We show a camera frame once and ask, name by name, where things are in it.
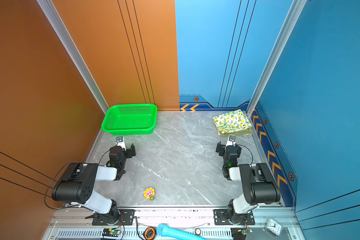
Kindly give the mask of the yellow green patterned skirt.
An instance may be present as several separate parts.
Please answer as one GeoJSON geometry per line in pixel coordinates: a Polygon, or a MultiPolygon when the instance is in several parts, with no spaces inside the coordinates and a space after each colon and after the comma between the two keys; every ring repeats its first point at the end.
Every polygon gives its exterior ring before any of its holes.
{"type": "Polygon", "coordinates": [[[247,115],[242,110],[235,110],[213,117],[217,130],[221,134],[246,131],[252,127],[247,115]]]}

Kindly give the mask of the green plastic basket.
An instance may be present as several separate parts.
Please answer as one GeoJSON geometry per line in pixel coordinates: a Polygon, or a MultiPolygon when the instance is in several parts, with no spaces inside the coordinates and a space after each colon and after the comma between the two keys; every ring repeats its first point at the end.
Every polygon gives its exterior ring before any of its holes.
{"type": "Polygon", "coordinates": [[[108,109],[101,128],[114,136],[153,133],[158,108],[154,104],[115,105],[108,109]]]}

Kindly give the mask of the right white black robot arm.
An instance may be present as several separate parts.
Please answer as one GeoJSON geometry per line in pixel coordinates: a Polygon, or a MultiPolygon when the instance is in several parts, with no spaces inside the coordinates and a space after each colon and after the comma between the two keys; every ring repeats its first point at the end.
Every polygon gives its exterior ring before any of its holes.
{"type": "Polygon", "coordinates": [[[243,146],[234,141],[226,145],[217,143],[216,152],[223,157],[223,176],[229,181],[238,181],[242,185],[242,194],[230,200],[227,211],[218,213],[221,222],[231,225],[254,225],[250,218],[252,211],[260,206],[271,205],[281,200],[280,189],[266,163],[239,164],[243,146]]]}

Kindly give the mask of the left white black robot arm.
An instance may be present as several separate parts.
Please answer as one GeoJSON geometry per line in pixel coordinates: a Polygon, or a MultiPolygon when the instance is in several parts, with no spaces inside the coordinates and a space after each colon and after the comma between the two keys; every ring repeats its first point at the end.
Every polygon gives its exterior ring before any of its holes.
{"type": "Polygon", "coordinates": [[[69,163],[66,170],[52,190],[52,199],[56,202],[72,204],[90,210],[92,214],[87,219],[93,220],[93,225],[120,225],[123,215],[117,202],[94,190],[95,182],[119,181],[126,173],[127,159],[136,155],[132,144],[125,148],[124,144],[110,148],[110,159],[106,165],[69,163]]]}

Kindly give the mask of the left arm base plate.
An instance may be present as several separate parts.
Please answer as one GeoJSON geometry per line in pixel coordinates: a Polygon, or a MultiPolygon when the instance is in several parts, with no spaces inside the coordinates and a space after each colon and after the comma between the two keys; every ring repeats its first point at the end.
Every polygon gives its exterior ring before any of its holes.
{"type": "Polygon", "coordinates": [[[119,210],[119,218],[114,220],[105,216],[96,216],[93,218],[93,226],[131,226],[134,223],[135,210],[121,209],[119,210]]]}

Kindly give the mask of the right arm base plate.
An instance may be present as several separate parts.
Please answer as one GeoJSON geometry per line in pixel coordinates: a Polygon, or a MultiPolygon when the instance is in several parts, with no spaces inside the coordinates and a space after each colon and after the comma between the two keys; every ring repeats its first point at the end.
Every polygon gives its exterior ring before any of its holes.
{"type": "Polygon", "coordinates": [[[229,211],[227,209],[214,209],[214,221],[215,225],[248,225],[254,226],[255,218],[253,212],[249,212],[246,214],[236,214],[233,213],[229,215],[229,211]]]}

